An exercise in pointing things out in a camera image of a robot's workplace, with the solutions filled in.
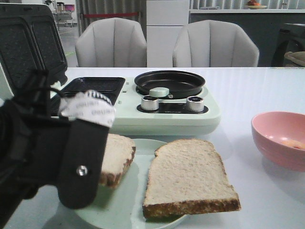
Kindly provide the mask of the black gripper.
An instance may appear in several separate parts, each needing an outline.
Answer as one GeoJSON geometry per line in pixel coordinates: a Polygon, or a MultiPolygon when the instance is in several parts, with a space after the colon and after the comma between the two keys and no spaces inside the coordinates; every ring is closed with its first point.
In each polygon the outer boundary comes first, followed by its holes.
{"type": "Polygon", "coordinates": [[[63,98],[59,115],[48,104],[16,95],[0,108],[0,226],[24,199],[44,185],[58,190],[62,204],[84,208],[96,196],[109,129],[110,99],[95,90],[63,98]]]}

